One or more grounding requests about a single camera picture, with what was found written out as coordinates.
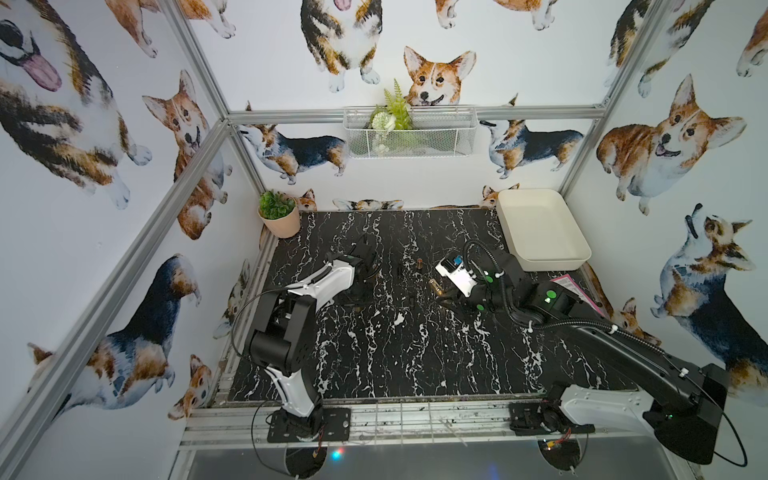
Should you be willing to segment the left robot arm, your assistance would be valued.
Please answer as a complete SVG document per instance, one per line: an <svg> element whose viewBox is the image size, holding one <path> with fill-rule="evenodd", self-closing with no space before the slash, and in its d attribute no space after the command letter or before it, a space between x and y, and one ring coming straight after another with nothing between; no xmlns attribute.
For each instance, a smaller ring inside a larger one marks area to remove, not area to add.
<svg viewBox="0 0 768 480"><path fill-rule="evenodd" d="M363 234L304 279L258 296L246 359L272 380L281 400L277 419L300 439L316 437L324 426L321 396L303 372L315 348L317 313L333 302L371 304L380 268L376 245Z"/></svg>

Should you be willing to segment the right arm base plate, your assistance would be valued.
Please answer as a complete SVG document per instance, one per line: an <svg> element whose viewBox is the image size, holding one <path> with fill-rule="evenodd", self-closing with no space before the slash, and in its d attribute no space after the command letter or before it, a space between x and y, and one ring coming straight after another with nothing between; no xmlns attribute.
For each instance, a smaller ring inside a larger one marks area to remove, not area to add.
<svg viewBox="0 0 768 480"><path fill-rule="evenodd" d="M558 405L549 402L512 402L508 405L510 430L518 436L538 436L559 433L592 434L592 424L577 424Z"/></svg>

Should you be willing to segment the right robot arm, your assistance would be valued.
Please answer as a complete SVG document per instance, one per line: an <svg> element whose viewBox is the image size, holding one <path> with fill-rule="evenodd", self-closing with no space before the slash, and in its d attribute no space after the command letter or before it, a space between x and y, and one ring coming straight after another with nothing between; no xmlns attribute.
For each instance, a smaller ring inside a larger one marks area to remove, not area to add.
<svg viewBox="0 0 768 480"><path fill-rule="evenodd" d="M479 241L442 258L434 269L449 283L437 296L440 305L489 314L514 333L574 343L633 385L602 391L556 381L543 399L512 408L513 432L569 436L608 427L651 436L690 463L712 463L726 418L727 375L721 367L699 367L666 353L603 319L564 285L532 281L514 256Z"/></svg>

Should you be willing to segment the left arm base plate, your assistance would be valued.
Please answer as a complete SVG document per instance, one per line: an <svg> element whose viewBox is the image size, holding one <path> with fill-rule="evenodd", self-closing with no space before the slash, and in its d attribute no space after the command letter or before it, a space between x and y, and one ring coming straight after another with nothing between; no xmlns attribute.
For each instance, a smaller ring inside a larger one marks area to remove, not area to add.
<svg viewBox="0 0 768 480"><path fill-rule="evenodd" d="M349 408L319 406L309 417L298 417L280 409L271 418L267 442L347 441L351 416Z"/></svg>

